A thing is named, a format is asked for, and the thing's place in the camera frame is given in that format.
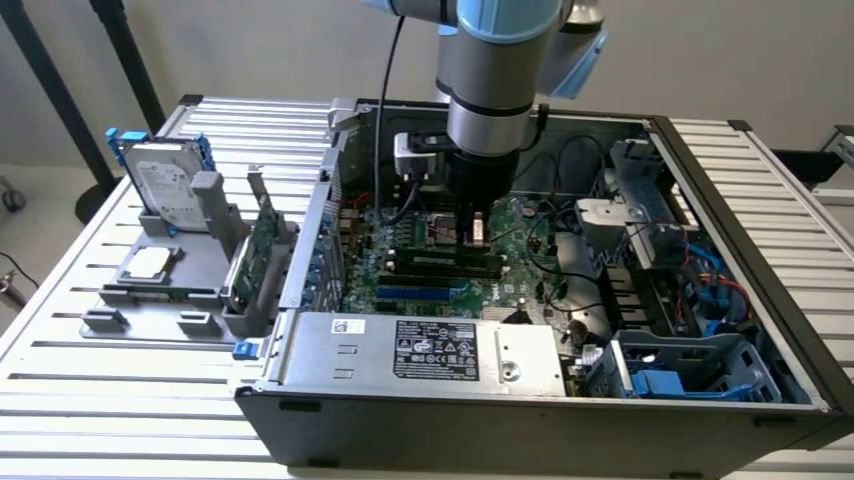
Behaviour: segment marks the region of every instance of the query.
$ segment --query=floor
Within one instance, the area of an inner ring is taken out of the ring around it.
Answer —
[[[0,207],[0,251],[9,254],[26,273],[41,282],[82,230],[74,217],[77,196],[94,184],[85,168],[0,165],[0,175],[26,197],[23,210]],[[0,275],[11,269],[0,258]],[[19,275],[13,285],[29,297],[33,286]],[[15,312],[0,304],[0,334]]]

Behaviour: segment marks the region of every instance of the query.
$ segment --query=hard drive label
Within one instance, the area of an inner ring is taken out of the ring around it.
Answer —
[[[478,380],[473,323],[398,321],[393,372],[417,380]]]

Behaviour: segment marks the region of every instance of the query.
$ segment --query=blue pcie slot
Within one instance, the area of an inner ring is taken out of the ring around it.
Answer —
[[[376,289],[376,298],[390,298],[393,300],[432,300],[449,302],[452,295],[449,288],[381,287]]]

